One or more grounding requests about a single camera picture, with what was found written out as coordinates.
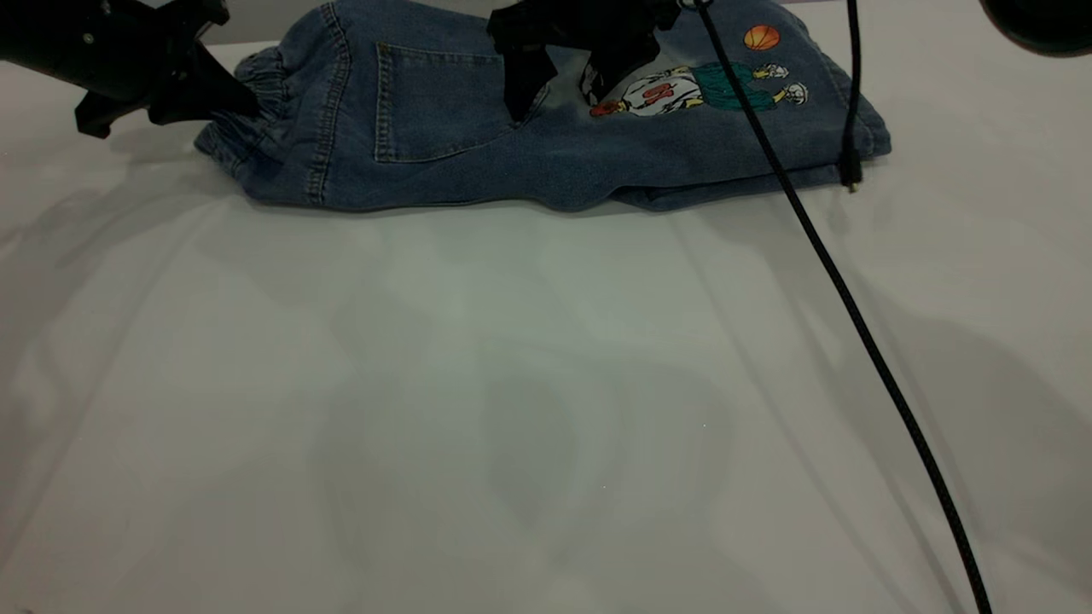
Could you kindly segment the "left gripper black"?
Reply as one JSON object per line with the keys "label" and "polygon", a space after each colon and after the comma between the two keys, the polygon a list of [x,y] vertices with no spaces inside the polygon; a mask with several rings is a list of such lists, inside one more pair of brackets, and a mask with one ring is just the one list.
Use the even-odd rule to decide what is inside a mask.
{"label": "left gripper black", "polygon": [[224,1],[100,1],[79,28],[73,82],[86,90],[75,108],[82,135],[106,137],[119,118],[145,110],[154,125],[257,116],[252,90],[201,42],[230,17]]}

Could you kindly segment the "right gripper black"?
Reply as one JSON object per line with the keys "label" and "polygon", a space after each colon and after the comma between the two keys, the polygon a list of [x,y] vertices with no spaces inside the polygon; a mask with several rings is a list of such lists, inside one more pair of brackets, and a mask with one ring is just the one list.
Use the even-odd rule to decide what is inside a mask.
{"label": "right gripper black", "polygon": [[544,45],[601,48],[586,62],[586,101],[602,102],[639,67],[658,58],[658,39],[682,13],[677,1],[519,1],[495,10],[489,38],[503,51],[503,101],[514,122],[557,75]]}

